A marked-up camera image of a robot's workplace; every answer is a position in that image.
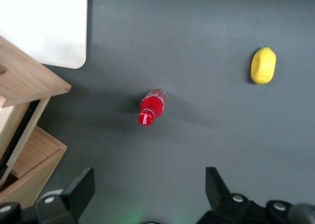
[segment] gray table surface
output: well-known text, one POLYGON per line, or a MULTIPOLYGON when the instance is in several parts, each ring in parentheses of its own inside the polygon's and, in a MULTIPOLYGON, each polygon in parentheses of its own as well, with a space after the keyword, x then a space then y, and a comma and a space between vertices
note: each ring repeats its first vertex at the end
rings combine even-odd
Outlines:
POLYGON ((82 224, 195 224, 210 209, 205 169, 232 192, 315 204, 315 0, 88 0, 88 52, 39 125, 68 146, 43 190, 95 169, 82 224), (249 77, 255 51, 273 80, 249 77), (164 87, 164 114, 137 121, 164 87))

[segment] wooden crate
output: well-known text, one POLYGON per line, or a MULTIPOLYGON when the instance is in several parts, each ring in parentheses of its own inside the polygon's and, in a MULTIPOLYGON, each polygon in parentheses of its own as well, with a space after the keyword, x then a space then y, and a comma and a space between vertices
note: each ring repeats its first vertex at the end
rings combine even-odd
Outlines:
POLYGON ((0 202, 33 204, 66 151, 36 126, 50 97, 71 86, 0 36, 0 202))

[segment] screw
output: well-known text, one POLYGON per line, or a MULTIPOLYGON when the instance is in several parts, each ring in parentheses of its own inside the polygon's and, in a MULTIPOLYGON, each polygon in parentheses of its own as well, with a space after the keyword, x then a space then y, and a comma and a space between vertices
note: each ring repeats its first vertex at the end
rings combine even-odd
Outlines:
POLYGON ((279 203, 279 202, 274 203, 274 208, 278 209, 279 211, 285 211, 286 210, 286 207, 282 203, 279 203))
POLYGON ((0 208, 0 213, 5 213, 7 211, 9 211, 12 207, 10 205, 6 205, 2 208, 0 208))
POLYGON ((51 203, 52 201, 54 201, 54 199, 55 199, 55 197, 51 196, 51 197, 49 197, 49 198, 46 198, 46 199, 44 200, 44 202, 45 202, 45 203, 51 203))
POLYGON ((244 201, 243 197, 241 197, 239 194, 235 194, 235 195, 233 196, 233 200, 234 200, 235 202, 239 202, 239 203, 241 203, 241 202, 244 201))

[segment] lemon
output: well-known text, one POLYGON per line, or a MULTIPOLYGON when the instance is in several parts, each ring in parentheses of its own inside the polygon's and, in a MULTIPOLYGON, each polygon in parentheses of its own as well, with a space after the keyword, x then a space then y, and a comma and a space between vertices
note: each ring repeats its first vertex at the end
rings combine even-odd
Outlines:
POLYGON ((259 49, 252 58, 251 77, 258 84, 266 84, 274 76, 276 54, 269 48, 259 49))

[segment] plastic bottle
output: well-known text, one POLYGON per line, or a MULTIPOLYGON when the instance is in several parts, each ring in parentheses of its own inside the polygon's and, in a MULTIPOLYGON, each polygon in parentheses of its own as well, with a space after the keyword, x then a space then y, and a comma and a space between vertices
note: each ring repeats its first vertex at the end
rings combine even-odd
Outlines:
POLYGON ((165 89, 161 87, 151 89, 140 103, 141 112, 138 118, 140 124, 148 126, 159 117, 164 111, 166 98, 165 89))

